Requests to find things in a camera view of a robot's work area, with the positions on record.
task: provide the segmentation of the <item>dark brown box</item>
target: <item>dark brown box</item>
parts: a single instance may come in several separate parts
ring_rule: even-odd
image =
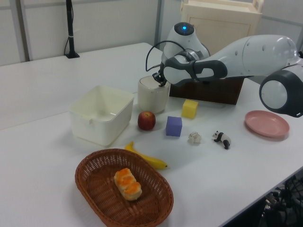
[[[182,86],[170,85],[169,96],[236,105],[243,78],[188,82]]]

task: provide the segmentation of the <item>pink plate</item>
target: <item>pink plate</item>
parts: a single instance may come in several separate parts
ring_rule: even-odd
[[[280,116],[263,110],[250,111],[245,123],[256,133],[268,137],[280,137],[289,132],[289,124]]]

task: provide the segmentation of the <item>toy panda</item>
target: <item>toy panda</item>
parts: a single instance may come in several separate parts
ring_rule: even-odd
[[[213,137],[215,138],[215,140],[214,140],[215,142],[221,141],[224,144],[225,149],[228,149],[230,144],[232,143],[231,139],[227,135],[225,135],[223,132],[216,131],[213,134]]]

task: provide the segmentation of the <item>pastry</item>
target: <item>pastry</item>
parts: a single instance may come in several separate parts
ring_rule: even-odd
[[[141,185],[136,181],[130,169],[125,168],[117,171],[114,180],[117,188],[126,200],[136,200],[142,194]]]

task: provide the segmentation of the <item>wicker basket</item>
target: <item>wicker basket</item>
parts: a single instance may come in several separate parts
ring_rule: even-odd
[[[115,185],[116,171],[129,168],[141,184],[135,201],[123,198]],[[108,227],[154,227],[163,222],[173,207],[167,183],[139,155],[124,149],[105,149],[85,157],[75,174],[76,185],[86,201]]]

